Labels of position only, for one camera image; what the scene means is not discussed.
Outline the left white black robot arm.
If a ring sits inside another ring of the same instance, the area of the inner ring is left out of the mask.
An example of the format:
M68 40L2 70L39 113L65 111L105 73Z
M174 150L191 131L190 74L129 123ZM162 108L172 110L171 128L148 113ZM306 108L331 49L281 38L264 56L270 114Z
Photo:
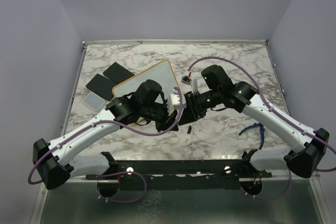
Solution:
M157 132L154 136L177 130L184 102L180 89L175 87L174 90L176 94L165 95L159 83L146 80L134 92L112 99L93 119L70 133L49 142L42 138L37 140L33 144L34 166L28 175L28 183L36 184L32 180L34 172L38 172L41 178L38 182L49 190L82 175L112 178L117 168L110 153L86 157L80 156L80 153L120 129L146 135L130 126L139 118L155 122Z

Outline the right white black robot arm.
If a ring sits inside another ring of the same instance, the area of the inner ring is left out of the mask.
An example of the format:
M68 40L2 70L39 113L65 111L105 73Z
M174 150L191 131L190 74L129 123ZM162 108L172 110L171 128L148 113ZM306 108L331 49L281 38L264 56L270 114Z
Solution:
M244 154L247 161L241 164L246 177L254 177L266 169L289 169L302 178L310 178L326 152L325 143L330 134L323 128L314 130L289 115L266 104L256 88L241 81L232 83L221 66L211 65L201 72L209 91L186 93L186 108L179 125L202 119L208 109L223 104L261 123L281 138L288 148L282 150L256 150Z

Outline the black marker cap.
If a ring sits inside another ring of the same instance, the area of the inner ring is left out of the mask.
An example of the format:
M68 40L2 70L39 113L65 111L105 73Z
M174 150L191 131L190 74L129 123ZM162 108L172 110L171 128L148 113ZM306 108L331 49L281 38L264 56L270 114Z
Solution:
M190 133L191 133L191 130L192 130L192 126L189 125L189 126L188 126L188 129L187 129L187 134L190 134Z

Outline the yellow framed whiteboard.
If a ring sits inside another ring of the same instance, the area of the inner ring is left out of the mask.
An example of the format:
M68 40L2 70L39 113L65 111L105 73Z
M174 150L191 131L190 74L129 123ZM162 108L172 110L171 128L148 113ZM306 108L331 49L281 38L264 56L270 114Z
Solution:
M179 84L168 59L163 59L133 77L117 84L112 89L112 93L116 98L131 92L136 92L140 85L148 80L154 81L161 86L161 91L166 100L169 99L170 94L177 94L174 88L179 88Z

